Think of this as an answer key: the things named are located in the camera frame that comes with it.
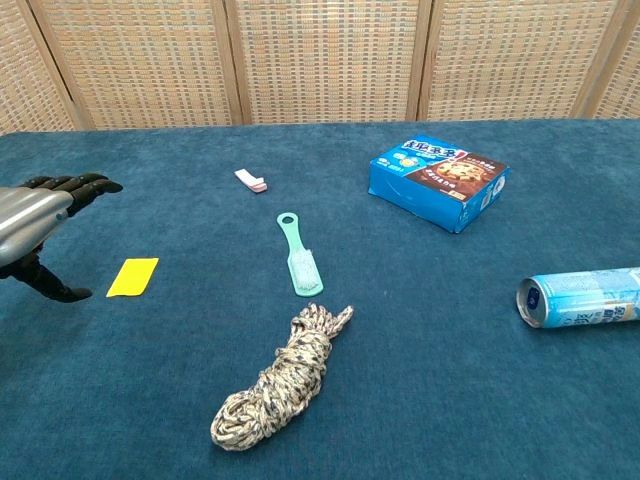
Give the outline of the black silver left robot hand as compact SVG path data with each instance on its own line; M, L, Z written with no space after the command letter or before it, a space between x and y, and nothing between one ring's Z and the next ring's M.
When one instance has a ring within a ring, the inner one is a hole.
M45 241L65 221L106 193L123 186L88 172L78 176L36 176L1 189L1 277L12 277L44 297L75 303L92 296L86 288L71 288L40 261Z

